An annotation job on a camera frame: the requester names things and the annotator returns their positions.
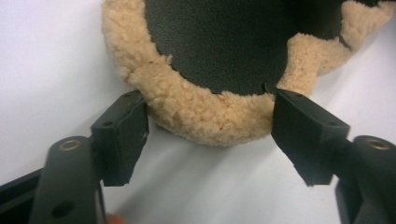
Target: white table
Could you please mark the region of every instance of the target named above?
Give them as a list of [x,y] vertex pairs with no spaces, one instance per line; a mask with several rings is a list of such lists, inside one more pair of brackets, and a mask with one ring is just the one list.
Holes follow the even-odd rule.
[[[43,166],[54,142],[90,135],[123,93],[105,50],[100,4],[0,2],[0,185]],[[350,124],[350,139],[396,143],[396,18],[312,99]],[[307,188],[271,137],[197,146],[150,122],[131,183],[105,188],[130,223],[338,223],[334,185]]]

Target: black leather surface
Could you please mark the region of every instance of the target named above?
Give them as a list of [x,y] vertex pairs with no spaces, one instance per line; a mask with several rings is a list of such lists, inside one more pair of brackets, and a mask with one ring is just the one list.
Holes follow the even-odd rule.
[[343,0],[147,0],[146,19],[161,54],[190,82],[214,93],[261,94],[287,62],[300,33],[339,35]]

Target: white surface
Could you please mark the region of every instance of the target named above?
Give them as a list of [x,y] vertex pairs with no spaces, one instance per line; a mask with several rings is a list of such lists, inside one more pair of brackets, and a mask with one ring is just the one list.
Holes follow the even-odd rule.
[[[0,2],[0,185],[40,168],[47,149],[90,125],[123,92],[106,56],[100,4]],[[396,143],[396,20],[312,99]],[[338,223],[333,185],[307,188],[268,137],[197,146],[150,123],[130,185],[105,188],[106,209],[137,223]]]

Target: black plastic part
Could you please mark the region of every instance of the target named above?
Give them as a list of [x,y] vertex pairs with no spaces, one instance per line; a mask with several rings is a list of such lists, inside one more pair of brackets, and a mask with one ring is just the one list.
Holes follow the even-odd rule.
[[123,94],[91,127],[92,143],[103,162],[105,186],[129,183],[149,135],[146,104],[138,91]]
[[0,187],[0,223],[28,223],[40,174],[41,169]]
[[65,138],[49,149],[29,223],[105,223],[102,191],[88,138]]
[[188,81],[214,93],[262,94],[286,68],[297,33],[333,39],[344,0],[147,0],[148,30]]
[[359,136],[346,161],[353,181],[340,178],[336,189],[342,223],[396,223],[396,146]]
[[272,136],[308,186],[328,185],[349,126],[305,96],[278,90]]

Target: beige fleece lining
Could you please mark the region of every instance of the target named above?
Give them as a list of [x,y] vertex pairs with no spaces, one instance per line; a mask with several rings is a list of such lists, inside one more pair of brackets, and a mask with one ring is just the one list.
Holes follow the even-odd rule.
[[[231,146],[263,138],[271,132],[271,95],[212,94],[190,83],[170,66],[151,42],[144,0],[106,0],[103,33],[121,79],[128,89],[141,91],[149,113],[165,129],[199,144]],[[297,34],[288,42],[288,63],[278,83],[281,89],[309,95],[317,75],[344,64],[365,37],[390,20],[395,4],[369,8],[347,1],[342,5],[342,37],[321,40]]]

